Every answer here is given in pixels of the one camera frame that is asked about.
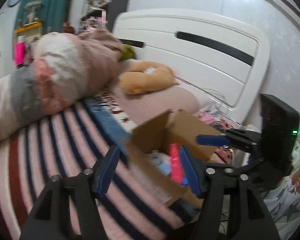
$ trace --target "drawstring bag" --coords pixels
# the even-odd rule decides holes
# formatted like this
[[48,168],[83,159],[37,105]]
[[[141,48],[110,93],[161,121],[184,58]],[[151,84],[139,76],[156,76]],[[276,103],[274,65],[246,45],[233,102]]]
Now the drawstring bag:
[[292,165],[293,165],[293,173],[297,172],[297,170],[300,168],[300,131],[297,135],[296,142],[294,144],[293,150],[292,150]]

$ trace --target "brown teddy bear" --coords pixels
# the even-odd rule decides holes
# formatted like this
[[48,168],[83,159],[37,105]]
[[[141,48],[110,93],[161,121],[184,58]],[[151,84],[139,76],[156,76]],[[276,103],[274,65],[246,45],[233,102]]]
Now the brown teddy bear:
[[133,62],[128,72],[119,76],[119,87],[128,95],[159,91],[173,84],[172,69],[150,61]]

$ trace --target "cardboard box flap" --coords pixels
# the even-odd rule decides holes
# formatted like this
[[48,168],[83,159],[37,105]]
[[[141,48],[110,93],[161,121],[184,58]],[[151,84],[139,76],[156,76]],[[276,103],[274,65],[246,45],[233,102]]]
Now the cardboard box flap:
[[214,153],[216,147],[201,146],[197,144],[196,137],[200,134],[220,135],[220,132],[213,127],[200,122],[196,117],[190,115],[184,110],[179,110],[168,126],[168,130],[174,136],[182,138],[187,142],[193,155],[204,161],[208,160]]
[[170,110],[141,124],[132,132],[131,141],[143,153],[149,153],[155,145],[160,145],[164,137],[164,129],[167,125]]
[[148,159],[142,158],[142,154],[135,145],[131,143],[126,144],[127,149],[129,150],[129,161],[130,163],[135,163],[138,167],[148,175],[151,175],[151,180],[168,192],[171,196],[176,198],[181,198],[185,192],[186,188],[180,187],[177,183],[170,180],[163,174],[161,174],[156,167],[152,166]]

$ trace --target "gray star fabric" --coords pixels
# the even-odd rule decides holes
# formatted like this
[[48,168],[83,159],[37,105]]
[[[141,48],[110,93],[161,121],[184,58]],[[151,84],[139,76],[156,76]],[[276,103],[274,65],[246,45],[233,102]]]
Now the gray star fabric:
[[263,199],[272,215],[281,240],[288,240],[300,225],[300,194],[295,191],[291,178],[270,191]]

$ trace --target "black slot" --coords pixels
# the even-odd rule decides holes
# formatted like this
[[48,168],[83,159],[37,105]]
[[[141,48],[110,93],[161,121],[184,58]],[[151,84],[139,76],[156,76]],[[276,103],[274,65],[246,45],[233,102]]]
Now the black slot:
[[125,39],[119,39],[123,44],[130,45],[133,47],[143,48],[145,45],[142,41],[132,41],[132,40],[125,40]]
[[177,32],[176,37],[177,37],[177,39],[194,42],[194,43],[215,49],[217,51],[223,52],[231,57],[234,57],[234,58],[252,66],[254,57],[250,56],[249,54],[247,54],[241,50],[231,47],[227,44],[224,44],[224,43],[221,43],[219,41],[215,41],[215,40],[212,40],[209,38],[205,38],[202,36],[194,35],[191,33],[184,33],[184,32]]

